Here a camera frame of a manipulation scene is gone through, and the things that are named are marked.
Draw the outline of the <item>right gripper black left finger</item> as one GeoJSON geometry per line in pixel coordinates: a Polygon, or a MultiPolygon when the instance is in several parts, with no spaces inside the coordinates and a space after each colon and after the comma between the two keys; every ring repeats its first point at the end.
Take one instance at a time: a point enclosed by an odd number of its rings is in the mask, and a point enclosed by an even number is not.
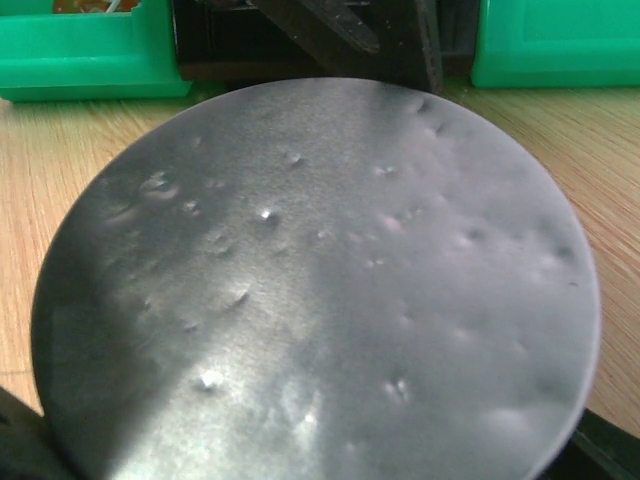
{"type": "Polygon", "coordinates": [[[1,388],[1,478],[69,479],[54,452],[43,418],[1,388]]]}

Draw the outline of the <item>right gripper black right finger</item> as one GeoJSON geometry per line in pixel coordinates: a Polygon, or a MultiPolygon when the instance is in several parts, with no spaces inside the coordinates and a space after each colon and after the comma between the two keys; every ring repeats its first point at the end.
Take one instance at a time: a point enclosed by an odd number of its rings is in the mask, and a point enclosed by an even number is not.
{"type": "Polygon", "coordinates": [[[549,467],[559,480],[639,478],[639,438],[586,409],[559,456],[549,467]]]}

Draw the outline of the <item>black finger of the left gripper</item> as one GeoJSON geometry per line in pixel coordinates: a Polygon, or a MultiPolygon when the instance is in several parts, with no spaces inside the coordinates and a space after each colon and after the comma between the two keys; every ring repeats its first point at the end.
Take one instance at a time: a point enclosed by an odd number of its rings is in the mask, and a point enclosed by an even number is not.
{"type": "Polygon", "coordinates": [[[329,73],[379,76],[379,40],[344,2],[255,0],[254,5],[329,73]]]}
{"type": "Polygon", "coordinates": [[[443,85],[435,1],[381,1],[380,46],[384,80],[439,93],[443,85]]]}

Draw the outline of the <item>green bin with gummy candies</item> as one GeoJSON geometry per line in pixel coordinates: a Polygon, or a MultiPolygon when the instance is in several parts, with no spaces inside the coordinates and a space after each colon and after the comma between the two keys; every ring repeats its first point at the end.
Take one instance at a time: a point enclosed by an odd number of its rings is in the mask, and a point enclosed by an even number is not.
{"type": "Polygon", "coordinates": [[[491,0],[480,5],[478,88],[639,85],[635,0],[491,0]]]}

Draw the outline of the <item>black bin with lollipops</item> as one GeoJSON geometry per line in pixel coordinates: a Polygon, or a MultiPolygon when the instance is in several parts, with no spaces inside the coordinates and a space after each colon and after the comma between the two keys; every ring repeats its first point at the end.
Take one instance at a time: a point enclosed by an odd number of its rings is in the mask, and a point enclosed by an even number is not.
{"type": "MultiPolygon", "coordinates": [[[[337,76],[273,24],[255,1],[174,1],[171,4],[174,45],[185,80],[257,81],[337,76]]],[[[380,43],[381,1],[342,1],[377,36],[380,43]]],[[[477,41],[477,1],[435,1],[443,80],[470,74],[477,41]]],[[[377,55],[384,80],[384,60],[377,55]]]]}

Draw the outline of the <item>silver metal jar lid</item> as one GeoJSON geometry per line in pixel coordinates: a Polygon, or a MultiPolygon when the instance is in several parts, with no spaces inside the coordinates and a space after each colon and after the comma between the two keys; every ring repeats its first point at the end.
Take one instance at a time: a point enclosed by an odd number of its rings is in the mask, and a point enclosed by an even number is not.
{"type": "Polygon", "coordinates": [[[62,222],[32,318],[87,479],[532,479],[601,331],[585,234],[528,151],[343,78],[233,91],[128,147],[62,222]]]}

